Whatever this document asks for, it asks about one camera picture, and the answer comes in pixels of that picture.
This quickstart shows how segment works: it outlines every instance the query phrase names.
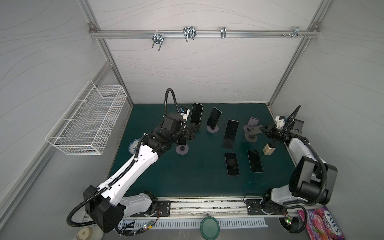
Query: green lid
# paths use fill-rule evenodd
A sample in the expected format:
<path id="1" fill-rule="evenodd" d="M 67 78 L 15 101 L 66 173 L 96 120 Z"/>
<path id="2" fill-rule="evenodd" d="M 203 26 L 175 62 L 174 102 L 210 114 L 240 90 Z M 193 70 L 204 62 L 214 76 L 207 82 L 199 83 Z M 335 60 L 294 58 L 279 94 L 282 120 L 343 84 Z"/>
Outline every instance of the green lid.
<path id="1" fill-rule="evenodd" d="M 220 226 L 214 217 L 206 217 L 201 222 L 200 232 L 206 240 L 214 240 L 220 233 Z"/>

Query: dark green mat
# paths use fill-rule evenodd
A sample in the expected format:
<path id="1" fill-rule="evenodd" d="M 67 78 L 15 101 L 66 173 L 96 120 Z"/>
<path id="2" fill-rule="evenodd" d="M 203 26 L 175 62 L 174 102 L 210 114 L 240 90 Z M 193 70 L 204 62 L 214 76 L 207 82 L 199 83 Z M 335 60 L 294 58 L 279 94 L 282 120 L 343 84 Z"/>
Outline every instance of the dark green mat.
<path id="1" fill-rule="evenodd" d="M 180 105 L 192 108 L 192 104 Z M 211 134 L 206 129 L 206 122 L 213 107 L 220 109 L 222 115 L 217 124 L 219 131 Z M 110 175 L 131 158 L 128 149 L 131 141 L 162 122 L 163 111 L 163 104 L 134 105 Z M 168 112 L 171 111 L 176 112 L 174 104 L 168 105 Z M 187 142 L 189 152 L 182 156 L 176 153 L 175 147 L 171 148 L 147 168 L 125 196 L 146 190 L 158 197 L 262 195 L 270 187 L 288 184 L 295 168 L 288 152 L 283 144 L 278 143 L 274 153 L 265 156 L 262 149 L 270 139 L 263 133 L 257 134 L 257 142 L 247 142 L 243 126 L 248 124 L 250 117 L 258 118 L 259 125 L 273 124 L 265 104 L 204 104 L 200 130 L 195 140 Z M 233 151 L 222 148 L 228 119 L 240 122 Z M 247 154 L 249 149 L 259 151 L 263 173 L 251 172 Z M 236 153 L 240 176 L 228 176 L 224 158 L 226 152 Z"/>

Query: phone screen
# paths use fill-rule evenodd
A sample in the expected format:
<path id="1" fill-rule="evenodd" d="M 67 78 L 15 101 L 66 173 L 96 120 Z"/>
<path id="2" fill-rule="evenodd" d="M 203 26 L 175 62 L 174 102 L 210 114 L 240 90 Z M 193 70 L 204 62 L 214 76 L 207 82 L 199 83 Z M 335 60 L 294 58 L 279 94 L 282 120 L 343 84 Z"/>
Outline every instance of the phone screen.
<path id="1" fill-rule="evenodd" d="M 239 126 L 238 121 L 228 120 L 227 128 L 225 129 L 224 139 L 229 141 L 234 141 L 238 126 Z"/>
<path id="2" fill-rule="evenodd" d="M 237 158 L 235 153 L 225 154 L 225 164 L 227 165 L 227 172 L 229 176 L 239 176 L 239 166 L 237 165 Z"/>
<path id="3" fill-rule="evenodd" d="M 191 123 L 200 124 L 201 113 L 203 112 L 203 104 L 194 103 L 192 105 Z"/>
<path id="4" fill-rule="evenodd" d="M 221 115 L 221 111 L 217 108 L 213 108 L 211 115 L 208 118 L 207 125 L 214 129 L 216 127 L 217 121 Z"/>
<path id="5" fill-rule="evenodd" d="M 251 172 L 263 172 L 259 151 L 248 150 L 248 159 L 249 165 L 251 166 Z"/>

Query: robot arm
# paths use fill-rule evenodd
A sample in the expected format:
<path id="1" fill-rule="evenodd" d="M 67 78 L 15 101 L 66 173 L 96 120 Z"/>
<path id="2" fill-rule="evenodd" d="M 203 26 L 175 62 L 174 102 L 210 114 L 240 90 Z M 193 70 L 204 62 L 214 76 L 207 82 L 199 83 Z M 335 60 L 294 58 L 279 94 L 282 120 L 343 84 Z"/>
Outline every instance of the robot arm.
<path id="1" fill-rule="evenodd" d="M 124 216 L 142 212 L 152 215 L 157 206 L 157 198 L 150 192 L 140 193 L 125 198 L 124 194 L 136 179 L 166 151 L 172 144 L 185 145 L 187 140 L 193 140 L 197 132 L 197 125 L 186 126 L 189 109 L 182 107 L 177 113 L 167 114 L 168 92 L 172 93 L 177 108 L 176 99 L 172 89 L 167 89 L 164 101 L 164 121 L 142 136 L 135 155 L 132 156 L 113 176 L 100 184 L 97 188 L 89 186 L 83 193 L 84 201 L 76 206 L 67 216 L 67 224 L 71 227 L 82 227 L 96 223 L 104 233 L 116 227 Z M 93 221 L 76 223 L 72 216 L 81 207 L 85 206 L 86 213 Z"/>
<path id="2" fill-rule="evenodd" d="M 285 117 L 276 117 L 277 126 L 260 127 L 260 130 L 268 138 L 284 143 L 293 153 L 296 162 L 299 161 L 289 180 L 289 184 L 280 188 L 268 189 L 260 201 L 261 209 L 266 214 L 273 214 L 275 211 L 286 211 L 286 209 L 303 209 L 305 214 L 304 224 L 297 230 L 290 227 L 290 220 L 280 222 L 291 233 L 303 231 L 308 216 L 303 206 L 288 205 L 297 203 L 310 206 L 317 203 L 327 204 L 331 198 L 337 176 L 336 167 L 326 164 L 314 151 L 308 139 L 301 136 L 301 131 L 295 129 L 295 117 L 300 107 L 301 105 L 287 119 Z"/>
<path id="3" fill-rule="evenodd" d="M 136 179 L 138 179 L 138 177 L 150 165 L 159 159 L 157 153 L 152 152 L 152 150 L 153 149 L 147 145 L 141 146 L 137 160 L 134 160 L 134 156 L 132 156 L 113 176 L 98 186 L 99 189 L 108 186 L 108 184 L 113 181 L 113 179 L 115 179 L 120 173 L 122 173 L 122 171 L 124 171 L 124 169 L 126 169 L 132 161 L 136 161 L 132 168 L 122 178 L 120 178 L 114 185 L 112 185 L 108 190 L 101 194 L 104 198 L 110 198 L 110 204 L 116 206 L 117 204 L 121 203 L 121 199 L 123 198 L 124 194 L 136 181 Z"/>

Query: white wire basket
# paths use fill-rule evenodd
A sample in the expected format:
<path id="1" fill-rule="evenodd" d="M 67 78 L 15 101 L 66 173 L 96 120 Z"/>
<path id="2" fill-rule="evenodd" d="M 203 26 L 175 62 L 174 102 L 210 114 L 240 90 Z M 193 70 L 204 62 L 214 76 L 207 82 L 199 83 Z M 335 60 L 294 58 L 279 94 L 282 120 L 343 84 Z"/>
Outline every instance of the white wire basket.
<path id="1" fill-rule="evenodd" d="M 45 140 L 67 155 L 101 155 L 126 99 L 122 86 L 89 80 Z"/>

